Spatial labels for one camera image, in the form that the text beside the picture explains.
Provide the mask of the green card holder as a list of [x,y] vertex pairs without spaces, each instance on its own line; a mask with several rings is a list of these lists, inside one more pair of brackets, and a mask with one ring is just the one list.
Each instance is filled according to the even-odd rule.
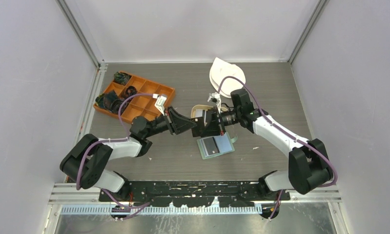
[[223,136],[200,138],[197,140],[197,144],[200,149],[201,157],[205,160],[234,152],[235,148],[233,144],[237,139],[237,135],[231,136],[226,132]]

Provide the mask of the black card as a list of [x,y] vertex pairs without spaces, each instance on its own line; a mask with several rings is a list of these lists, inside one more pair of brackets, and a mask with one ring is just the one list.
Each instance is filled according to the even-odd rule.
[[203,143],[205,146],[206,154],[208,156],[211,156],[211,155],[214,155],[214,154],[217,154],[220,152],[214,137],[205,138],[203,140]]

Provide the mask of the grey card pocket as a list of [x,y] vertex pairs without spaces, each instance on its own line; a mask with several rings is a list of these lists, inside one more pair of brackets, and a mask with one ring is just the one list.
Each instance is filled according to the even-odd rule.
[[206,120],[207,113],[208,113],[207,109],[195,110],[194,118],[199,128],[205,128],[207,126],[207,120]]

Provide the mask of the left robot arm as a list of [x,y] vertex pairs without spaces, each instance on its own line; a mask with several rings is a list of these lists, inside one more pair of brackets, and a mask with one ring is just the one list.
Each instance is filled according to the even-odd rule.
[[78,189],[97,187],[110,191],[118,201],[130,195],[128,180],[106,169],[110,160],[123,157],[140,157],[150,149],[149,137],[169,131],[173,135],[197,127],[197,121],[168,107],[163,115],[149,121],[143,116],[135,117],[129,136],[120,139],[102,139],[93,134],[84,135],[60,163],[60,170],[74,180]]

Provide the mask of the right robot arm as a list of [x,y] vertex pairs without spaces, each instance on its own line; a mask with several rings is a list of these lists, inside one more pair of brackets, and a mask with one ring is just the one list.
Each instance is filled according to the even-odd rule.
[[282,126],[268,112],[256,108],[245,89],[235,90],[230,95],[233,107],[223,111],[220,95],[210,94],[209,100],[215,106],[207,108],[201,116],[192,118],[195,122],[192,135],[216,139],[226,133],[226,126],[240,124],[280,150],[287,157],[288,168],[259,178],[261,198],[271,200],[280,190],[295,190],[305,195],[315,188],[335,183],[337,176],[321,140],[300,137]]

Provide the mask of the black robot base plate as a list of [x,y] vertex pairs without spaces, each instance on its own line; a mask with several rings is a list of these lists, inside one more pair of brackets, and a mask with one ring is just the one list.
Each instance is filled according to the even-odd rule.
[[117,191],[101,189],[100,202],[128,202],[133,206],[210,207],[214,200],[219,207],[251,207],[255,202],[274,204],[290,200],[288,192],[271,192],[262,181],[126,181]]

